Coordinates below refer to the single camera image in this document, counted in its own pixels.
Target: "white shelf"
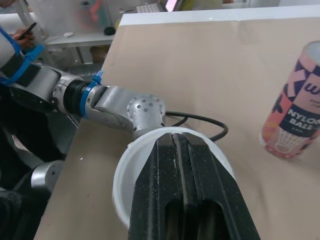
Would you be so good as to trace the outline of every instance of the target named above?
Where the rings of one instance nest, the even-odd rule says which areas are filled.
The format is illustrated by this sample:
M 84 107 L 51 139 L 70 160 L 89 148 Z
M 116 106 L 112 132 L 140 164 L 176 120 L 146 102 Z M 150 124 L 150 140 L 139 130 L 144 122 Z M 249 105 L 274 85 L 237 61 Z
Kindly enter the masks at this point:
M 98 45 L 110 45 L 114 35 L 106 36 L 102 32 L 75 34 L 70 37 L 50 36 L 44 41 L 48 49 L 53 48 L 75 48 Z

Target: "keyboard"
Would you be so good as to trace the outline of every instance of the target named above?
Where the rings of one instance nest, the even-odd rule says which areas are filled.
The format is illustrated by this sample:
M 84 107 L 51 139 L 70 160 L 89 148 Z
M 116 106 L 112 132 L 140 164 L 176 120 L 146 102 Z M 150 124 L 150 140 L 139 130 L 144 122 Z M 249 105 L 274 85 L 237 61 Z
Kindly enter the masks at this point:
M 159 12 L 163 12 L 163 10 L 161 8 L 161 5 L 159 3 L 137 6 L 136 10 L 140 14 L 141 13 L 159 13 Z

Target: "silver metal joint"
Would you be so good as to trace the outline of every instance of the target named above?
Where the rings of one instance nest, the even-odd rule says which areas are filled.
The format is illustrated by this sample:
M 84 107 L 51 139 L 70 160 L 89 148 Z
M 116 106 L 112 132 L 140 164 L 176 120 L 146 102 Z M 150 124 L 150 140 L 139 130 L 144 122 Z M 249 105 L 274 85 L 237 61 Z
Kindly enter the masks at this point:
M 147 132 L 165 126 L 165 103 L 154 95 L 142 95 L 133 98 L 127 106 L 127 113 L 133 124 L 135 139 Z

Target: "person's hand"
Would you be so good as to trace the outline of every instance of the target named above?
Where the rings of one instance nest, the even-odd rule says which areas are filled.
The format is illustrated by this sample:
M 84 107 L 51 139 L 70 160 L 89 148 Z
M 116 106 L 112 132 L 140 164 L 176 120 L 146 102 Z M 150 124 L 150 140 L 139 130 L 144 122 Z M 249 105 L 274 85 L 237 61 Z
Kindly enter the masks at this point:
M 28 29 L 28 27 L 22 27 L 22 28 L 19 28 L 15 34 L 12 36 L 13 40 L 15 40 L 21 47 L 22 49 L 28 47 L 28 48 L 31 48 L 34 46 L 34 40 L 35 40 L 35 36 L 34 34 L 32 33 L 32 31 L 25 35 L 25 37 L 21 40 L 18 40 L 21 35 Z
M 0 0 L 0 7 L 5 9 L 10 7 L 14 2 L 15 0 Z

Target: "blue strap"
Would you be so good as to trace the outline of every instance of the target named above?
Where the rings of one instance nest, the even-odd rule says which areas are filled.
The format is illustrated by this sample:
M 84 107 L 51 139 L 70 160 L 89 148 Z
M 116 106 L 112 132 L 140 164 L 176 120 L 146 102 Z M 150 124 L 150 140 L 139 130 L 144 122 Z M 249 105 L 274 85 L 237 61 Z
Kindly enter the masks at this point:
M 19 67 L 19 69 L 14 73 L 14 75 L 11 76 L 9 79 L 4 79 L 0 77 L 0 83 L 9 86 L 18 81 L 18 79 L 22 76 L 22 74 L 24 74 L 24 72 L 27 70 L 30 64 L 37 59 L 38 55 L 42 52 L 44 48 L 45 47 L 43 45 L 39 45 L 33 51 L 28 52 L 26 55 L 24 55 L 24 61 Z
M 82 94 L 80 100 L 80 113 L 82 117 L 86 118 L 86 101 L 90 91 L 96 86 L 101 84 L 101 76 L 104 72 L 98 71 L 98 73 L 93 77 L 92 82 L 86 87 L 84 93 Z
M 21 46 L 15 40 L 13 40 L 13 38 L 1 27 L 0 27 L 0 34 L 2 34 L 7 39 L 7 41 L 12 45 L 15 51 L 15 55 L 19 55 L 21 52 Z

